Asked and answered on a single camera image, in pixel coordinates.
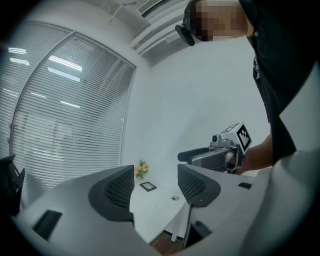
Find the flower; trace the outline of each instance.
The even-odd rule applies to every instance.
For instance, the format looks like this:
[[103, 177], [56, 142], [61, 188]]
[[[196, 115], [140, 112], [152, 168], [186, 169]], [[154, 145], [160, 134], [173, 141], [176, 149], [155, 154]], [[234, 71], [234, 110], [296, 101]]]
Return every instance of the flower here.
[[141, 167], [140, 165], [135, 165], [135, 166], [134, 166], [134, 170], [137, 170], [137, 171], [140, 171], [141, 168], [142, 168], [142, 167]]

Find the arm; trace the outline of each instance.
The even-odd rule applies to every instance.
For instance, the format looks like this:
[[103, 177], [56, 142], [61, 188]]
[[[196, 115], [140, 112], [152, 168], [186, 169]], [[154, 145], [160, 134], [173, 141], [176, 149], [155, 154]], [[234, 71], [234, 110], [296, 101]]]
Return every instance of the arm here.
[[261, 144], [249, 148], [245, 154], [244, 164], [236, 170], [236, 174], [243, 174], [246, 171], [259, 170], [272, 166], [272, 153], [272, 135], [270, 134]]

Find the person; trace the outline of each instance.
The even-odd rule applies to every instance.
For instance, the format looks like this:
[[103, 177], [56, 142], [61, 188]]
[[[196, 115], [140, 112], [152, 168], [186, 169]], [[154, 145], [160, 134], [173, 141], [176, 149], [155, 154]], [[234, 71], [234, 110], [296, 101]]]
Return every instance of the person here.
[[253, 79], [264, 102], [270, 135], [247, 151], [237, 174], [270, 167], [296, 151], [279, 115], [317, 59], [314, 17], [309, 4], [303, 8], [301, 3], [275, 0], [191, 0], [185, 8], [185, 24], [199, 40], [246, 36], [255, 52]]

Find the small framed photo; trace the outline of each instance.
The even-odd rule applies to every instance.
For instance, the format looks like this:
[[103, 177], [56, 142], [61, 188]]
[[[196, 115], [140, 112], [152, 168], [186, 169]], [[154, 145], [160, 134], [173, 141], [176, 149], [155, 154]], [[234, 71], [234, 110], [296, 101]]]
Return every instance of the small framed photo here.
[[151, 190], [155, 190], [157, 187], [153, 184], [151, 184], [149, 181], [145, 183], [140, 184], [141, 187], [143, 187], [147, 192]]

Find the ceiling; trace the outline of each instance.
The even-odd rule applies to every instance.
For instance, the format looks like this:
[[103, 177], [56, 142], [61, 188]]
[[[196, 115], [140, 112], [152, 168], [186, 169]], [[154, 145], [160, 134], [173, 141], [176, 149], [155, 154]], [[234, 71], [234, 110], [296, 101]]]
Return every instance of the ceiling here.
[[[121, 3], [127, 0], [80, 0], [97, 8], [101, 8], [103, 11], [113, 15], [118, 9]], [[124, 22], [129, 28], [132, 29], [135, 34], [141, 28], [148, 24], [138, 12], [138, 8], [141, 7], [148, 0], [128, 0], [127, 2], [136, 2], [135, 5], [128, 5], [122, 7], [116, 14], [116, 18]]]
[[[128, 5], [122, 7], [119, 12], [116, 14], [116, 18], [124, 22], [131, 30], [133, 35], [138, 35], [141, 31], [145, 30], [150, 24], [148, 20], [143, 18], [140, 13], [138, 12], [138, 8], [140, 8], [144, 3], [148, 0], [80, 0], [92, 6], [95, 6], [99, 9], [102, 9], [109, 14], [113, 15], [115, 11], [118, 9], [121, 3], [127, 1], [128, 3], [136, 1], [135, 5]], [[171, 3], [178, 3], [182, 0], [172, 0]], [[171, 20], [170, 24], [176, 22], [177, 19]], [[142, 56], [146, 58], [152, 66], [156, 65], [157, 63], [163, 61], [167, 57], [173, 55], [174, 53], [185, 49], [188, 47], [180, 37], [176, 36], [172, 40], [164, 40], [161, 43], [157, 44], [155, 47], [151, 48], [148, 52], [143, 54]]]

